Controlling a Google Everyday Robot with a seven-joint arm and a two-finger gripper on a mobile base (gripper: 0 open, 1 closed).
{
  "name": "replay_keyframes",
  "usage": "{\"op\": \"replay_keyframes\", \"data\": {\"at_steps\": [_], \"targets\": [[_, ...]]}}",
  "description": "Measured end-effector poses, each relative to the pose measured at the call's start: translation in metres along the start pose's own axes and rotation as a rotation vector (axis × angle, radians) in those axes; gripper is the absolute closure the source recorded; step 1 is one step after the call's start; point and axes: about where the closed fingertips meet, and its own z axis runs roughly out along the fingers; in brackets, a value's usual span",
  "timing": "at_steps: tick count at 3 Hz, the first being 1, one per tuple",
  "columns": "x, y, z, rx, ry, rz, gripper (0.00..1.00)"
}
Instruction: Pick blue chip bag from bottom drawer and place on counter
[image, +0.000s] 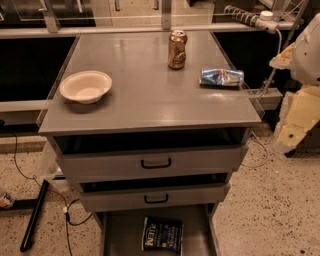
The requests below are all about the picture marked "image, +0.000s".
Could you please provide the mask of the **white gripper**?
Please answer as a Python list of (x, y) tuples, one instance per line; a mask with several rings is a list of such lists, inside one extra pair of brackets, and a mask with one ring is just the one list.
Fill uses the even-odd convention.
[[(293, 50), (294, 44), (290, 44), (269, 65), (279, 70), (291, 69)], [(287, 92), (279, 117), (273, 149), (285, 154), (294, 150), (320, 121), (320, 87), (303, 85), (295, 94)]]

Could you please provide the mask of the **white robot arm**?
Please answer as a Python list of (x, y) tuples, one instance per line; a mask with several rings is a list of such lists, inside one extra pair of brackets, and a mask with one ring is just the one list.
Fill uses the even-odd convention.
[(320, 13), (269, 65), (288, 69), (291, 77), (302, 84), (292, 96), (286, 116), (280, 118), (280, 131), (274, 143), (277, 152), (289, 153), (320, 121)]

